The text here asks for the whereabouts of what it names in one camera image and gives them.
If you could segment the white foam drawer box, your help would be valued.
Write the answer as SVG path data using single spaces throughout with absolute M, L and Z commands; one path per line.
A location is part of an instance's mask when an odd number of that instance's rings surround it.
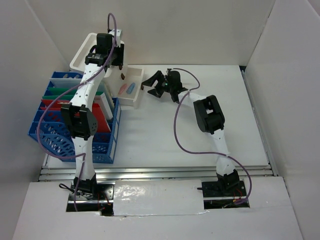
M 70 62 L 70 70 L 79 74 L 85 71 L 85 57 L 96 41 L 96 33 L 89 33 L 77 53 Z M 123 64 L 122 68 L 111 66 L 108 68 L 98 91 L 106 90 L 106 96 L 118 98 L 121 106 L 137 109 L 142 94 L 141 83 L 144 77 L 144 69 Z

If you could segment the green clip file folder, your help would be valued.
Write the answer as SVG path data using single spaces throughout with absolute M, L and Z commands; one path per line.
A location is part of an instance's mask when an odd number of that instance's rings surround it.
M 54 100 L 67 90 L 67 88 L 49 87 L 42 98 L 44 100 Z M 111 120 L 113 118 L 113 112 L 115 107 L 114 102 L 105 90 L 98 90 L 96 92 L 94 97 L 94 103 L 99 104 L 106 120 Z

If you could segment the red file folder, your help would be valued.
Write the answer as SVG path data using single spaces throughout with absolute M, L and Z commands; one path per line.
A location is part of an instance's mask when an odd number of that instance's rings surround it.
M 44 110 L 53 102 L 52 99 L 41 99 L 41 103 L 44 104 L 40 107 L 40 113 L 42 114 Z M 69 100 L 59 99 L 54 103 L 52 107 L 49 108 L 48 112 L 45 114 L 43 120 L 45 122 L 60 122 L 65 123 L 62 115 L 61 115 L 61 107 L 62 105 L 69 104 Z M 99 103 L 93 102 L 92 104 L 92 113 L 97 120 L 97 132 L 98 133 L 110 133 L 111 128 L 109 127 L 107 120 L 105 119 L 105 115 L 103 113 L 103 109 L 101 108 Z

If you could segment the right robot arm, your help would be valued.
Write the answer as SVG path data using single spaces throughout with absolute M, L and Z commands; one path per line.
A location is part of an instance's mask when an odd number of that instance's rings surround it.
M 217 184 L 212 188 L 200 190 L 207 192 L 219 192 L 223 196 L 230 195 L 240 182 L 239 174 L 230 158 L 230 152 L 225 140 L 224 127 L 225 117 L 215 95 L 202 96 L 192 92 L 200 87 L 200 81 L 196 79 L 197 86 L 187 89 L 181 82 L 180 68 L 169 68 L 164 75 L 158 70 L 152 77 L 143 81 L 142 86 L 152 87 L 147 93 L 161 98 L 163 93 L 169 93 L 174 103 L 178 104 L 173 120 L 173 134 L 180 149 L 193 155 L 205 155 L 205 152 L 192 152 L 185 149 L 179 142 L 177 135 L 177 118 L 181 105 L 190 106 L 194 109 L 198 128 L 205 134 L 209 134 L 217 151 L 216 160 Z

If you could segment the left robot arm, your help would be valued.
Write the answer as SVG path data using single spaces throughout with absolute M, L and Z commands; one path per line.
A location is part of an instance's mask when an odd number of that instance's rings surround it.
M 108 68 L 111 65 L 121 66 L 123 58 L 120 31 L 113 29 L 108 33 L 98 33 L 95 49 L 85 57 L 84 73 L 76 93 L 69 103 L 60 108 L 75 149 L 74 192 L 80 192 L 89 200 L 99 194 L 92 150 L 98 130 L 98 121 L 92 112 L 93 103 Z

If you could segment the blue plastic file organizer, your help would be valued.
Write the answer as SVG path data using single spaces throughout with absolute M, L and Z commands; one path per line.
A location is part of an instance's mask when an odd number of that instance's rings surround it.
M 82 77 L 83 76 L 77 72 L 55 71 L 49 79 L 44 95 L 47 92 L 48 88 L 54 86 L 54 84 L 51 82 L 51 79 L 82 79 Z M 64 96 L 61 100 L 67 100 L 67 97 Z M 113 97 L 112 100 L 114 103 L 113 116 L 115 117 L 115 119 L 107 120 L 107 123 L 111 128 L 110 133 L 96 132 L 93 137 L 92 159 L 94 163 L 114 163 L 122 110 L 119 99 Z M 46 122 L 44 120 L 40 121 L 40 118 L 43 115 L 43 113 L 40 113 L 40 107 L 43 106 L 44 104 L 41 101 L 28 131 L 28 135 L 35 141 L 37 141 L 37 126 L 38 124 L 40 124 L 39 135 L 40 141 L 44 148 L 59 157 L 74 156 L 74 143 L 65 123 Z

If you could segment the white cover panel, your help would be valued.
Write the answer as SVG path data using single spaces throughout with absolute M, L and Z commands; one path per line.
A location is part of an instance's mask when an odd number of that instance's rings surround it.
M 184 216 L 205 212 L 200 180 L 116 181 L 115 216 Z

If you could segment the aluminium mounting rail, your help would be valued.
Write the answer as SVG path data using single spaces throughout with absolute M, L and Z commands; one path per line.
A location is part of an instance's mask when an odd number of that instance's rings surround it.
M 169 180 L 169 179 L 212 179 L 216 177 L 215 167 L 150 167 L 150 168 L 98 168 L 96 179 L 105 181 Z M 74 169 L 43 168 L 38 181 L 57 182 L 74 179 Z

